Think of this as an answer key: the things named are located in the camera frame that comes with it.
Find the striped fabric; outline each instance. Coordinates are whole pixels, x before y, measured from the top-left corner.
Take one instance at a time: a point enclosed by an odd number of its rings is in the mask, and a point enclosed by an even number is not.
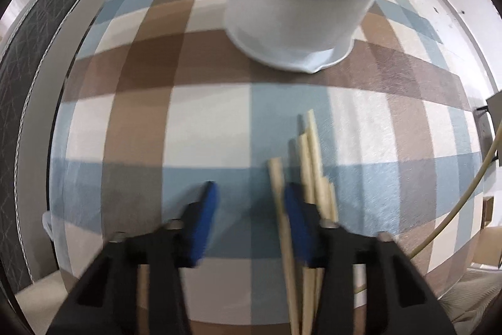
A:
[[[314,75],[244,56],[222,29],[225,2],[104,4],[57,114],[56,252],[79,277],[106,237],[154,230],[213,180],[222,200],[210,245],[200,268],[185,272],[194,332],[286,334],[266,161],[282,157],[298,180],[299,116],[315,110],[342,223],[359,234],[389,231],[405,250],[467,188],[480,166],[478,136],[450,51],[411,0],[376,0],[353,52]],[[414,260],[437,294],[469,264],[481,208],[479,188]]]

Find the blue gripper pad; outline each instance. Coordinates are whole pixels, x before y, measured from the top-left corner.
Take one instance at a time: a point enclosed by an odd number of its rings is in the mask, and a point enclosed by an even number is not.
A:
[[[183,267],[194,267],[204,256],[218,201],[218,186],[207,182],[200,200],[185,208],[181,216]]]
[[[325,251],[321,246],[321,217],[317,206],[305,203],[302,186],[293,183],[284,189],[284,203],[295,257],[308,267],[318,267],[320,259],[325,257]]]

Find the checkered tablecloth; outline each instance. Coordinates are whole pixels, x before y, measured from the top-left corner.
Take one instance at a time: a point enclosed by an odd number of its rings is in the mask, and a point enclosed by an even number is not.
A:
[[[281,157],[288,179],[299,178],[300,116],[315,110],[341,222],[389,231],[407,251],[466,190],[480,166],[478,136],[455,75],[462,60],[411,0],[376,0],[349,57],[314,75],[251,61],[225,35],[224,8],[106,1],[57,114],[56,253],[79,277],[104,238],[154,230],[215,181],[222,197],[206,258],[184,273],[194,331],[288,333],[266,162]],[[481,192],[414,260],[438,294],[472,258]]]

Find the yellow cable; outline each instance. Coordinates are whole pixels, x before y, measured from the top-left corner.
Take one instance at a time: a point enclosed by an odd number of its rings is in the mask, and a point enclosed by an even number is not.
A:
[[[408,256],[410,259],[415,257],[418,253],[420,253],[425,247],[427,247],[429,244],[432,243],[432,241],[440,234],[446,226],[453,220],[453,218],[458,214],[458,212],[461,210],[461,208],[467,203],[469,200],[470,196],[473,194],[475,191],[476,187],[478,187],[479,182],[481,182],[481,179],[485,175],[488,167],[491,164],[491,160],[495,156],[495,151],[497,150],[497,147],[500,145],[500,142],[502,142],[502,122],[499,125],[499,128],[497,129],[497,133],[495,134],[495,139],[493,143],[491,144],[490,150],[486,154],[486,157],[484,158],[483,163],[481,164],[481,168],[479,168],[478,173],[474,177],[473,181],[465,191],[465,193],[461,196],[460,200],[457,202],[455,207],[451,209],[450,213],[448,213],[448,216],[445,217],[445,219],[440,223],[439,226],[437,226],[434,231],[427,236],[427,238],[418,246],[413,249]],[[366,289],[366,285],[361,285],[360,287],[356,288],[355,293],[360,293],[361,291],[364,291]]]

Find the gray quilted panel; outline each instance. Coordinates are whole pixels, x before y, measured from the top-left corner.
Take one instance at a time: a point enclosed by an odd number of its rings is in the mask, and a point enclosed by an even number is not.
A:
[[[19,121],[37,66],[76,0],[37,0],[0,62],[0,257],[14,293],[31,284],[16,225],[14,159]]]

